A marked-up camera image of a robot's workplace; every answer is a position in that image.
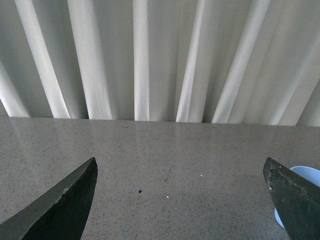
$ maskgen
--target white cup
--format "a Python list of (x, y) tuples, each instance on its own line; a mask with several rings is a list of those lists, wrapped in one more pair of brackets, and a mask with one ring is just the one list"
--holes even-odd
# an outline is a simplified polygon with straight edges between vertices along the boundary
[[(318, 187), (320, 187), (320, 171), (319, 170), (309, 166), (293, 166), (292, 168), (290, 168), (290, 170), (300, 175), (301, 177), (307, 179), (311, 183), (317, 185)], [(278, 224), (280, 224), (281, 227), (285, 228), (279, 217), (279, 214), (276, 208), (274, 208), (274, 216)]]

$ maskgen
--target speckled granite surface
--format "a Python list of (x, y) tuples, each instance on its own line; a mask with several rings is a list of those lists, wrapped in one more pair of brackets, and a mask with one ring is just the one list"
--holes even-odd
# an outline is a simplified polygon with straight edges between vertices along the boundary
[(316, 127), (0, 117), (0, 135), (0, 222), (96, 157), (84, 240), (288, 240), (264, 162), (320, 169)]

